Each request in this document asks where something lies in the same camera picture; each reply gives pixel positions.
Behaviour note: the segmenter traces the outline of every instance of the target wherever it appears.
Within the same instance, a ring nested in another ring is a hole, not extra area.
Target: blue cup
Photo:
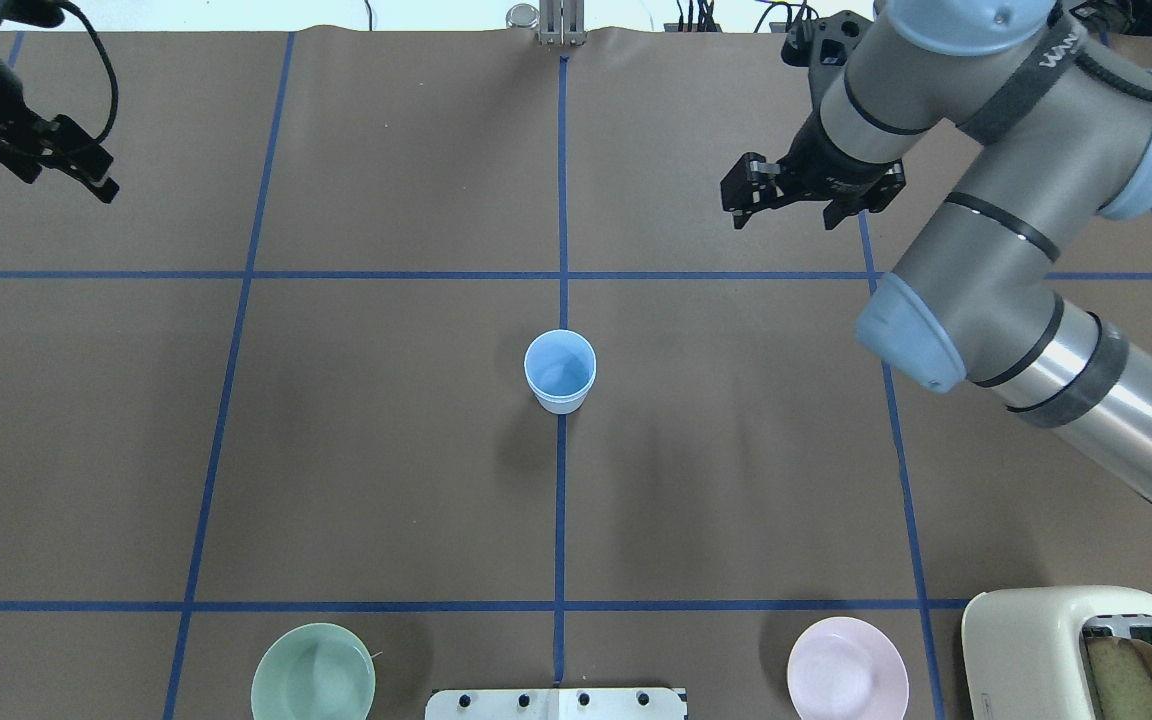
[[[522,369],[540,407],[554,415],[567,415],[594,387],[598,357],[594,347],[579,333],[550,331],[531,341]]]

